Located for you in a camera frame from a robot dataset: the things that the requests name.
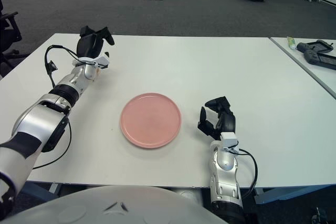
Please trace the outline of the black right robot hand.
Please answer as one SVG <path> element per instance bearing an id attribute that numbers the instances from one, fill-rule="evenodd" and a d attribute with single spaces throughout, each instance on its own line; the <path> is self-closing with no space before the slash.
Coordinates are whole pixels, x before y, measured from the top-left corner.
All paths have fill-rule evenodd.
<path id="1" fill-rule="evenodd" d="M 236 129 L 236 118 L 230 110 L 230 104 L 225 96 L 212 99 L 205 103 L 205 107 L 217 113 L 218 121 L 216 126 L 207 120 L 206 110 L 201 107 L 199 122 L 197 128 L 205 135 L 212 137 L 214 140 L 220 140 L 222 132 L 233 132 Z"/>

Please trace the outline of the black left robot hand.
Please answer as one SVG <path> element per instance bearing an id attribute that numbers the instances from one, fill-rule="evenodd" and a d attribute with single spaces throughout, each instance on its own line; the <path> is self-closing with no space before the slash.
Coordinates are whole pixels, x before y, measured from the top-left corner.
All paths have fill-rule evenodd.
<path id="1" fill-rule="evenodd" d="M 115 42 L 108 27 L 95 31 L 89 26 L 84 26 L 80 30 L 80 39 L 77 43 L 77 57 L 79 59 L 95 59 L 101 53 L 103 41 L 114 46 Z"/>

